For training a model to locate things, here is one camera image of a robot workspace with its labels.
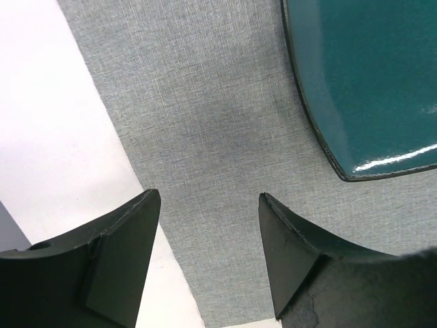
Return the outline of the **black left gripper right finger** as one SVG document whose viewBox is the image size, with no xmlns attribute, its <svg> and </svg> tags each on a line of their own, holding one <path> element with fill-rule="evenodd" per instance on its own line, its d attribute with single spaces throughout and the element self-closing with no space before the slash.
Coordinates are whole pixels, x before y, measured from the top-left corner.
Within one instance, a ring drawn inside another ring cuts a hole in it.
<svg viewBox="0 0 437 328">
<path fill-rule="evenodd" d="M 435 327 L 436 249 L 394 256 L 259 196 L 274 315 L 284 327 Z"/>
</svg>

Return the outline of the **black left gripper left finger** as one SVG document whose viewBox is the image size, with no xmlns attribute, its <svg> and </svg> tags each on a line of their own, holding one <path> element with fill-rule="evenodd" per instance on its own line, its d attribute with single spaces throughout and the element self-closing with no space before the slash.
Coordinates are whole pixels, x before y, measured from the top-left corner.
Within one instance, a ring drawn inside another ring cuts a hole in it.
<svg viewBox="0 0 437 328">
<path fill-rule="evenodd" d="M 1 253 L 2 327 L 134 327 L 160 214 L 148 189 L 25 250 Z"/>
</svg>

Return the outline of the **grey cloth placemat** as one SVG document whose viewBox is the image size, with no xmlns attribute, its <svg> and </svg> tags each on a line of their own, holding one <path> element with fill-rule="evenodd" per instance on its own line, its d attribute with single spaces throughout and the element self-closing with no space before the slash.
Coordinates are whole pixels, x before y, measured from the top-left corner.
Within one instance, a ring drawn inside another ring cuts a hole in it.
<svg viewBox="0 0 437 328">
<path fill-rule="evenodd" d="M 60 1 L 206 327 L 274 316 L 258 199 L 388 254 L 436 244 L 436 172 L 344 182 L 311 131 L 278 1 Z"/>
</svg>

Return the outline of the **teal square plate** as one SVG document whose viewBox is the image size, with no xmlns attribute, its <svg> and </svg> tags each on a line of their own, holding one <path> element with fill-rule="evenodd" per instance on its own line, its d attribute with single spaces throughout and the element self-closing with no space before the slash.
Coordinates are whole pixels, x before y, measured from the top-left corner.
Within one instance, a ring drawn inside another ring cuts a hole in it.
<svg viewBox="0 0 437 328">
<path fill-rule="evenodd" d="M 436 167 L 436 2 L 282 1 L 307 118 L 348 182 Z"/>
</svg>

